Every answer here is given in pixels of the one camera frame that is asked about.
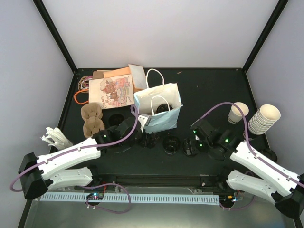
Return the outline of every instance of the white paper bag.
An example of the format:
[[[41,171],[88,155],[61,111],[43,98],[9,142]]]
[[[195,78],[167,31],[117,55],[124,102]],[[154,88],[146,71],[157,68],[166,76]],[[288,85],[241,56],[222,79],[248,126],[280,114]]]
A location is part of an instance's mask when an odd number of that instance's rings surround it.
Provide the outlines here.
[[[162,77],[162,85],[149,88],[148,75],[151,70],[158,72]],[[177,127],[177,119],[180,113],[181,97],[176,83],[164,83],[162,74],[155,69],[149,69],[146,77],[147,89],[134,93],[134,104],[139,114],[150,116],[150,122],[144,129],[148,133],[161,132]],[[162,105],[170,105],[169,111],[157,113],[156,109]]]

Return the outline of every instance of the paper bag handle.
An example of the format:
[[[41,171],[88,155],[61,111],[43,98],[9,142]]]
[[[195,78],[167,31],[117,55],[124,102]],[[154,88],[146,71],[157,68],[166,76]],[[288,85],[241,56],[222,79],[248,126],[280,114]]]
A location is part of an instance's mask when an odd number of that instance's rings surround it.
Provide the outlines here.
[[[161,75],[161,77],[162,77],[162,84],[164,85],[164,84],[165,84],[165,79],[163,79],[162,74],[161,74],[161,73],[160,73],[158,70],[155,70],[155,69],[149,69],[149,70],[148,70],[148,72],[147,72],[147,77],[146,77],[146,84],[147,84],[147,88],[149,88],[149,84],[148,84],[148,75],[149,75],[149,72],[150,72],[151,70],[154,70],[154,71],[156,71],[157,73],[159,73],[159,74]]]
[[[154,111],[153,111],[153,107],[152,107],[152,101],[153,101],[153,99],[154,99],[155,97],[161,97],[162,99],[164,99],[164,100],[165,100],[165,102],[167,103],[167,105],[168,105],[168,109],[169,109],[169,111],[170,111],[170,105],[169,105],[168,101],[167,101],[167,100],[166,100],[166,99],[165,99],[163,96],[156,95],[156,96],[152,97],[152,99],[151,99],[151,109],[152,109],[152,115],[154,115]]]

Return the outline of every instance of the paper cup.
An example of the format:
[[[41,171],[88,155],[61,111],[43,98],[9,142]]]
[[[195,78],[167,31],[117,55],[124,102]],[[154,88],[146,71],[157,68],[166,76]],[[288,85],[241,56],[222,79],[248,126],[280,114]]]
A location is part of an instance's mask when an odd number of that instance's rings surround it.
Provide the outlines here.
[[[259,109],[259,113],[263,120],[266,121],[278,121],[281,118],[280,111],[273,105],[265,104]]]
[[[266,132],[270,127],[262,127],[259,124],[255,123],[254,121],[250,121],[250,126],[252,130],[256,130],[259,132]]]
[[[235,102],[234,104],[236,104],[243,111],[245,116],[249,113],[249,108],[246,104],[242,102]],[[237,124],[241,119],[241,112],[235,106],[232,105],[228,115],[229,123]]]
[[[251,121],[252,121],[253,123],[255,123],[258,127],[262,128],[262,129],[269,129],[269,128],[273,125],[273,124],[265,125],[265,124],[259,122],[259,121],[257,120],[257,117],[256,117],[255,115],[252,117]]]
[[[273,105],[263,105],[257,113],[251,118],[248,128],[252,133],[264,134],[281,117],[280,111]]]
[[[256,118],[256,121],[259,122],[261,125],[263,126],[272,126],[275,122],[272,123],[268,123],[265,120],[262,119],[262,117],[260,116],[260,114],[257,112],[254,117]]]
[[[253,125],[252,123],[249,123],[248,124],[248,129],[251,133],[253,134],[257,134],[257,135],[260,135],[260,134],[264,134],[267,130],[257,130]]]

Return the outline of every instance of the black table surface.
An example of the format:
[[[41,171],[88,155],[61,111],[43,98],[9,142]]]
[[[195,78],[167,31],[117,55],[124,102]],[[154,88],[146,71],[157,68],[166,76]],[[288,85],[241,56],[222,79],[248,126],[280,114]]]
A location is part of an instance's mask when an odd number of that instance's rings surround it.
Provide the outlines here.
[[[229,101],[243,102],[249,107],[249,120],[256,112],[254,100],[250,93],[246,75],[240,69],[159,69],[165,78],[165,83],[177,83],[183,107],[180,109],[177,128],[164,131],[153,149],[135,145],[122,152],[108,152],[98,159],[79,164],[76,168],[87,165],[96,165],[100,174],[130,174],[130,175],[217,175],[224,167],[230,167],[245,172],[246,167],[229,159],[216,161],[206,153],[201,152],[194,158],[184,155],[180,148],[178,152],[169,156],[162,147],[162,138],[169,133],[183,139],[194,138],[190,125],[200,118],[214,105]],[[93,70],[83,70],[82,76],[91,76]],[[149,75],[150,87],[158,86],[162,82],[160,76],[152,71]],[[78,100],[83,102],[88,99],[88,94],[79,94]],[[83,135],[84,121],[80,115],[81,106],[74,100],[69,104],[62,131],[74,144],[86,138]],[[243,138],[244,124],[230,124],[227,120],[231,106],[224,105],[210,113],[206,119],[215,127],[231,129],[237,136]],[[130,107],[103,110],[102,118],[106,128],[109,127],[108,119],[111,115],[120,113],[125,118],[132,116]],[[267,147],[265,137],[260,136],[252,141],[252,146],[257,150]]]

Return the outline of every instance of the white wall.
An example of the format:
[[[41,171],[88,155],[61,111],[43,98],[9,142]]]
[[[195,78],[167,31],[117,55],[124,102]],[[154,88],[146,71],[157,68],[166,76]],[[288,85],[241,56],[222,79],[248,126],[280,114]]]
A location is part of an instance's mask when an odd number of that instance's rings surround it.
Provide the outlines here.
[[[268,131],[279,163],[304,173],[304,1],[289,1],[248,77],[259,106],[274,104],[281,119]]]
[[[0,31],[0,226],[12,228],[25,200],[9,184],[25,154],[49,152],[39,137],[57,126],[72,72],[31,0],[3,1]]]
[[[243,67],[278,0],[43,0],[78,67]]]

